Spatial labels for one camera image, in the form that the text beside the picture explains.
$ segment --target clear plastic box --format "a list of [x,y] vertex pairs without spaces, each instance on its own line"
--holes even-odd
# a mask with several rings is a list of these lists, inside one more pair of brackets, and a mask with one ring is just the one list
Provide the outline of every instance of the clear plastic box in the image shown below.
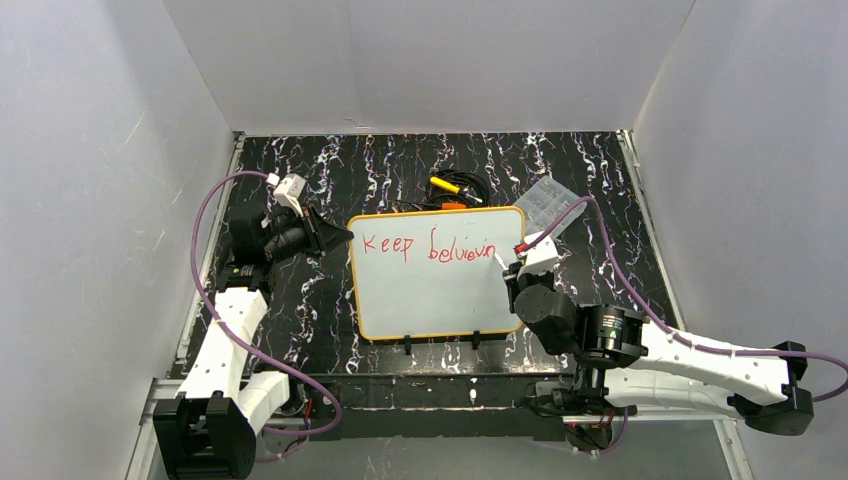
[[[524,211],[527,221],[525,235],[530,235],[548,228],[548,225],[578,198],[580,197],[574,192],[550,176],[545,176],[536,181],[513,205]],[[551,238],[557,238],[585,210],[585,203],[575,208],[551,232]]]

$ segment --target floor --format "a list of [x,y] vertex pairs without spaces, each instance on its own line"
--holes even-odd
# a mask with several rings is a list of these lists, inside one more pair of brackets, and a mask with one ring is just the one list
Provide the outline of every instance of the floor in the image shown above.
[[[149,480],[165,480],[159,458]],[[256,464],[253,480],[729,480],[712,422],[633,423],[612,453],[592,459],[531,438],[368,438],[311,442],[285,462]]]
[[[423,201],[431,167],[472,171],[487,179],[494,205],[512,204],[537,179],[552,175],[578,195],[599,200],[630,281],[676,326],[614,132],[256,137],[246,139],[240,162],[245,170],[305,177],[301,202],[336,225],[346,225],[355,215],[392,211],[396,199]],[[236,182],[229,205],[266,201],[264,186],[248,178]],[[613,276],[597,228],[584,213],[556,240],[565,255],[556,271],[557,285],[578,303],[634,308]],[[226,232],[225,215],[221,234]],[[340,395],[350,414],[322,439],[409,435],[418,428],[410,415],[404,417],[409,421],[398,422],[384,414],[386,421],[377,432],[368,427],[373,415],[365,412],[411,409],[438,409],[437,418],[433,413],[419,423],[440,427],[416,430],[421,437],[562,439],[556,422],[540,423],[527,410],[514,408],[528,385],[542,378],[568,378],[573,371],[566,356],[547,355],[526,328],[505,338],[484,337],[477,350],[467,339],[441,338],[415,343],[407,355],[402,342],[372,343],[359,335],[346,248],[320,261],[296,257],[275,274],[269,317],[260,323],[254,344]],[[208,321],[203,310],[192,329],[187,359],[174,364],[172,378],[183,377],[185,365],[193,363]],[[251,358],[248,368],[256,360]],[[476,398],[469,396],[472,389]],[[481,406],[494,410],[467,416],[468,409]],[[331,415],[316,402],[315,421]]]

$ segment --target red handwritten text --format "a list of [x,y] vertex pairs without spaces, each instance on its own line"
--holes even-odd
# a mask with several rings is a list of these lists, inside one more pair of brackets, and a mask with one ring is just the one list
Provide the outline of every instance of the red handwritten text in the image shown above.
[[436,227],[430,230],[430,260],[438,260],[441,263],[450,263],[454,260],[466,260],[472,262],[480,257],[490,257],[495,253],[494,245],[483,245],[480,248],[457,248],[456,236],[453,237],[450,248],[441,250],[436,248]]
[[[368,249],[376,250],[377,247],[374,246],[374,238],[376,235],[371,235],[369,240],[365,239],[365,236],[362,237],[363,249],[365,253],[368,253]],[[389,253],[391,251],[403,253],[403,263],[406,263],[410,247],[415,241],[411,238],[384,238],[380,241],[380,251],[383,253]]]

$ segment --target yellow whiteboard frame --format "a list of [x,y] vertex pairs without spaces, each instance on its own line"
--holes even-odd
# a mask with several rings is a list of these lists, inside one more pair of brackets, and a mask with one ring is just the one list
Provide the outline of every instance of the yellow whiteboard frame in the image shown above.
[[[461,215],[463,213],[481,213],[481,212],[491,212],[491,211],[503,211],[503,210],[515,210],[521,215],[521,238],[519,240],[522,241],[524,239],[525,229],[527,227],[527,219],[524,216],[524,210],[509,205],[506,207],[485,207],[485,208],[468,208],[468,209],[459,209],[459,210],[428,210],[423,212],[403,212],[403,213],[375,213],[370,215],[357,215],[350,219],[347,222],[347,229],[350,230],[353,226],[353,223],[357,220],[365,220],[365,219],[375,219],[375,218],[396,218],[396,217],[412,217],[412,216],[424,216],[424,215]],[[348,251],[350,252],[350,269],[353,272],[353,296],[356,301],[356,315],[357,315],[357,324],[359,325],[359,334],[362,335],[362,338],[371,341],[378,342],[382,340],[403,340],[404,336],[399,337],[370,337],[365,334],[363,330],[363,325],[365,322],[362,321],[362,316],[360,315],[359,308],[359,286],[356,283],[356,260],[353,255],[353,242],[348,242]],[[507,329],[507,330],[486,330],[480,331],[481,335],[494,335],[494,334],[504,334],[504,333],[512,333],[521,328],[521,320],[518,319],[518,323],[515,325],[515,328]],[[416,334],[410,335],[409,338],[437,338],[437,337],[456,337],[456,336],[467,336],[474,335],[474,332],[449,332],[449,333],[425,333],[425,334]]]

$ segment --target whiteboard marker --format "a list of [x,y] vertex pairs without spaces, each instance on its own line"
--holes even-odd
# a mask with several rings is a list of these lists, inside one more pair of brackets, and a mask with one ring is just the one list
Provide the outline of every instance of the whiteboard marker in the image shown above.
[[498,255],[498,252],[495,252],[495,259],[498,261],[498,263],[501,264],[501,268],[506,270],[506,264],[503,263],[503,258],[501,258],[501,256]]

